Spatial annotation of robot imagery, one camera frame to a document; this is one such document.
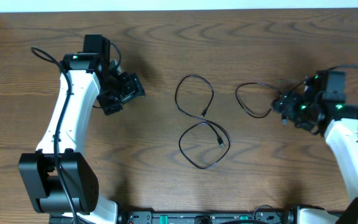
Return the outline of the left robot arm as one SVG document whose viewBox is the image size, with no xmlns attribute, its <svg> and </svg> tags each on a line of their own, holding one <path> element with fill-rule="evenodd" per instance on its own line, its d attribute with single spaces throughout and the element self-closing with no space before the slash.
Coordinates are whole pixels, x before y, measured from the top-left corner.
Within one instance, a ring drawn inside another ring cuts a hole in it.
<svg viewBox="0 0 358 224">
<path fill-rule="evenodd" d="M 134 73 L 111 60 L 115 44 L 100 34 L 85 35 L 81 52 L 56 60 L 34 47 L 32 53 L 60 72 L 57 102 L 48 128 L 32 153 L 23 153 L 18 168 L 37 213 L 52 223 L 127 223 L 116 202 L 101 196 L 96 174 L 85 159 L 85 139 L 93 108 L 117 113 L 145 90 Z"/>
</svg>

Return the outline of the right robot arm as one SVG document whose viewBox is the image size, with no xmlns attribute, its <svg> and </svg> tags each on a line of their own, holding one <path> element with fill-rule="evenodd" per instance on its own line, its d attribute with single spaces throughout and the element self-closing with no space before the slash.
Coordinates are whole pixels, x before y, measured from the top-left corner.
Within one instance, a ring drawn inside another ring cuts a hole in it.
<svg viewBox="0 0 358 224">
<path fill-rule="evenodd" d="M 287 223 L 358 223 L 358 106 L 346 104 L 345 79 L 344 72 L 320 70 L 305 80 L 302 94 L 290 90 L 272 102 L 272 109 L 296 128 L 322 135 L 336 158 L 350 201 L 340 216 L 300 205 L 287 216 Z"/>
</svg>

